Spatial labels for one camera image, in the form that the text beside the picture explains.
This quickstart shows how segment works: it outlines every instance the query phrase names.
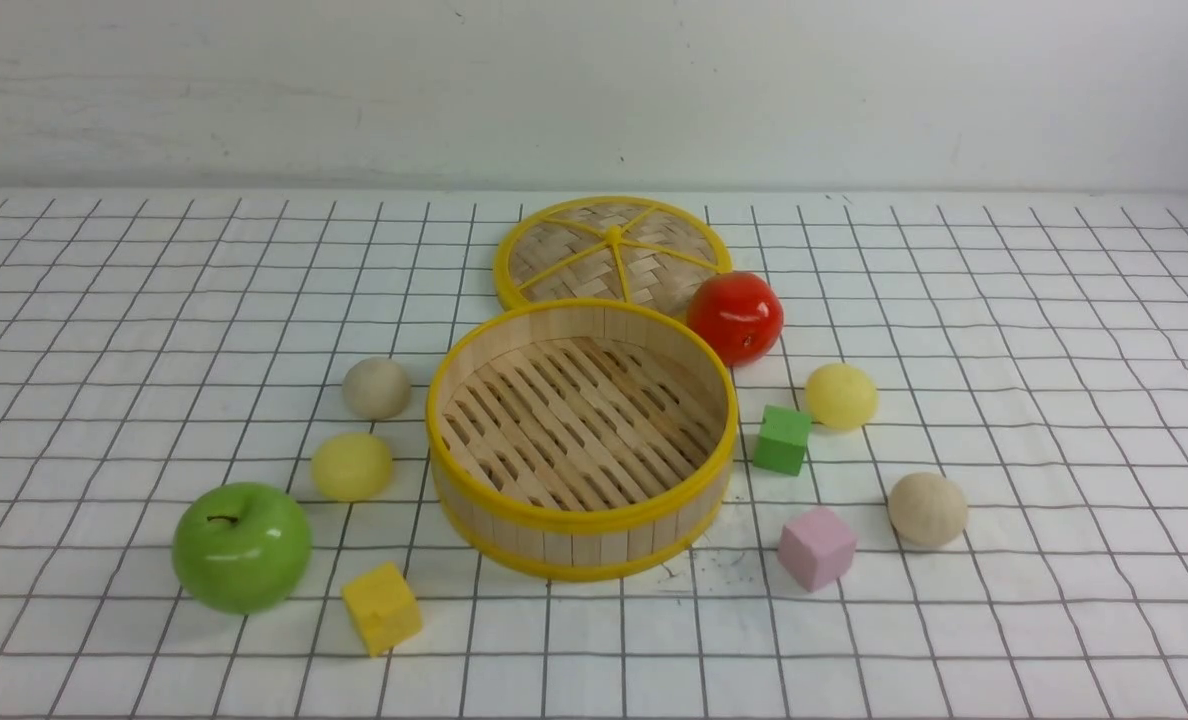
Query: foam cube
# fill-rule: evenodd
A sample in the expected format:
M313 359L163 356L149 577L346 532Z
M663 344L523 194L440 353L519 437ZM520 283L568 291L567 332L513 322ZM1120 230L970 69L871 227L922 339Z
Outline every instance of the foam cube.
M754 467L783 475L798 475L803 470L808 434L811 431L810 415L767 405L763 409L763 424L758 429L758 443L754 446Z
M815 507L781 530L776 556L795 582L808 592L835 582L857 552L857 533L828 507Z
M421 607L393 562L353 579L341 598L371 657L421 632Z

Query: pink cube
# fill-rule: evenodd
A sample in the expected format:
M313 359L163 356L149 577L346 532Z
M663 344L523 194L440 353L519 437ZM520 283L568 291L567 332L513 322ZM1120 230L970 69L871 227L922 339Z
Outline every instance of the pink cube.
M808 592L835 582L851 568L857 533L828 507L815 507L781 530L781 564Z

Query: white wall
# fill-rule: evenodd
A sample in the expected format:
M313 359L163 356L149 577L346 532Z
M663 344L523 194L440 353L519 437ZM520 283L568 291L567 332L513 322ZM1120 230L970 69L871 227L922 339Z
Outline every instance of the white wall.
M0 0L0 184L1188 190L1188 0Z

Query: red tomato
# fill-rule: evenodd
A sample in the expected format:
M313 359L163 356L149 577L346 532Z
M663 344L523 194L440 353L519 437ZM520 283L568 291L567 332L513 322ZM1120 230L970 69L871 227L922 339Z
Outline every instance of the red tomato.
M752 364L781 337L785 310L758 274L714 274L687 305L687 327L699 334L728 368Z

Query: bamboo steamer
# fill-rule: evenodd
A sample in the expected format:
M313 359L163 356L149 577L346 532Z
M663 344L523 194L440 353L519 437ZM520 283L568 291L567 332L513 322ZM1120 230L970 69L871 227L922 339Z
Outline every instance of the bamboo steamer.
M644 197L596 196L522 220L498 247L493 276L506 310L602 297L682 318L700 283L731 270L721 238L687 210Z
M425 424L451 526L558 580L625 577L689 547L722 505L739 425L704 341L615 299L479 326L435 373Z

